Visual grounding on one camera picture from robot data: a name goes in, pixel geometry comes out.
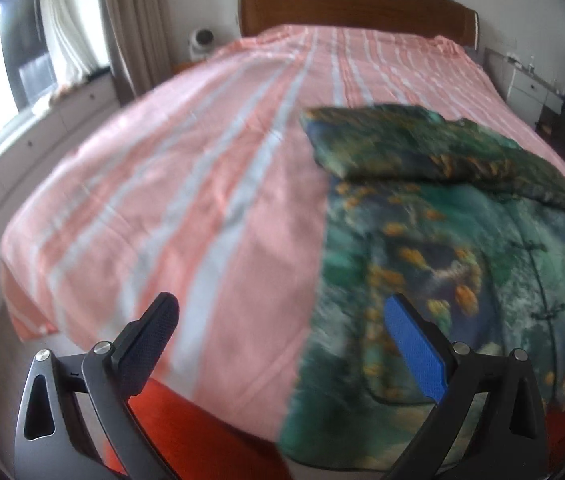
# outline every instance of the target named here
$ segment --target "silver screw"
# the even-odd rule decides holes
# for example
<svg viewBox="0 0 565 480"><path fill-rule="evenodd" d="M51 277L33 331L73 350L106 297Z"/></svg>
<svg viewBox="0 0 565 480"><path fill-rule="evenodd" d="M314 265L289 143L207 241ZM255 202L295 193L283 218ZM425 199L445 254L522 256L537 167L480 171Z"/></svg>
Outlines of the silver screw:
<svg viewBox="0 0 565 480"><path fill-rule="evenodd" d="M41 361L41 362L45 361L49 358L50 355L51 355L51 352L45 348L44 350L40 350L36 354L36 360Z"/></svg>
<svg viewBox="0 0 565 480"><path fill-rule="evenodd" d="M467 343L463 343L462 341L458 341L457 343L453 344L453 351L456 352L458 355L467 355L471 348Z"/></svg>
<svg viewBox="0 0 565 480"><path fill-rule="evenodd" d="M94 346L94 352L98 355L106 354L112 349L112 344L109 341L101 341Z"/></svg>
<svg viewBox="0 0 565 480"><path fill-rule="evenodd" d="M514 350L514 358L516 358L517 361L527 361L529 356L527 355L527 352L525 350L523 350L522 348L517 348Z"/></svg>

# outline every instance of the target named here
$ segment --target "pink striped bedsheet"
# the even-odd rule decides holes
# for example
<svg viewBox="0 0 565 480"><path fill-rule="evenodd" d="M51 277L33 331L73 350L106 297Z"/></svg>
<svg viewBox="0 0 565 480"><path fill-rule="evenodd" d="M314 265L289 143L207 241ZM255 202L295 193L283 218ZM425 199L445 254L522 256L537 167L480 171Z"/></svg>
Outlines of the pink striped bedsheet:
<svg viewBox="0 0 565 480"><path fill-rule="evenodd" d="M181 319L154 373L276 440L309 333L327 178L306 107L418 104L565 164L445 38L284 26L236 41L117 114L14 216L2 283L22 338L112 340L160 291Z"/></svg>

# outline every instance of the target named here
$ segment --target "blue gripper pad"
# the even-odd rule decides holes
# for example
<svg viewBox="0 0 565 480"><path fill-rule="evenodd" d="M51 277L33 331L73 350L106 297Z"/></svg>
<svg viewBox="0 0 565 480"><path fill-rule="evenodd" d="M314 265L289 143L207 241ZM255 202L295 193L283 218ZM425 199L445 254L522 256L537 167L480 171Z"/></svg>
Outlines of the blue gripper pad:
<svg viewBox="0 0 565 480"><path fill-rule="evenodd" d="M424 396L440 402L447 391L445 362L396 296L390 297L385 303L385 327L396 342L420 391Z"/></svg>

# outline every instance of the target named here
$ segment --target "wooden nightstand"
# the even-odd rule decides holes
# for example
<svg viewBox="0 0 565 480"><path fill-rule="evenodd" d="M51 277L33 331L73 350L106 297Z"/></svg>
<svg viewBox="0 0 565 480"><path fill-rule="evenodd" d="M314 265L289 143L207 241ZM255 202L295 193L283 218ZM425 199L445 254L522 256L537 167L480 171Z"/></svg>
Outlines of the wooden nightstand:
<svg viewBox="0 0 565 480"><path fill-rule="evenodd" d="M560 114L562 98L551 85L514 66L502 54L486 49L485 70L507 105L533 129L541 118L543 107Z"/></svg>
<svg viewBox="0 0 565 480"><path fill-rule="evenodd" d="M192 66L200 65L200 63L204 63L204 61L185 61L183 63L172 65L171 70L174 73L174 75L178 75L179 73L184 72L185 70L191 68Z"/></svg>

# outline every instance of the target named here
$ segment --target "wooden headboard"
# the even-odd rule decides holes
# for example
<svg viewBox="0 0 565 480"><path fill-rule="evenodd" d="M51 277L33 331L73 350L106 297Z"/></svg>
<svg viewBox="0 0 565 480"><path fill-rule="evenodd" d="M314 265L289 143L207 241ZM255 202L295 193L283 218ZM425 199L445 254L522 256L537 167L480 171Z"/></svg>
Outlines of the wooden headboard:
<svg viewBox="0 0 565 480"><path fill-rule="evenodd" d="M478 15L452 0L240 0L240 31L257 36L285 23L372 28L478 47Z"/></svg>

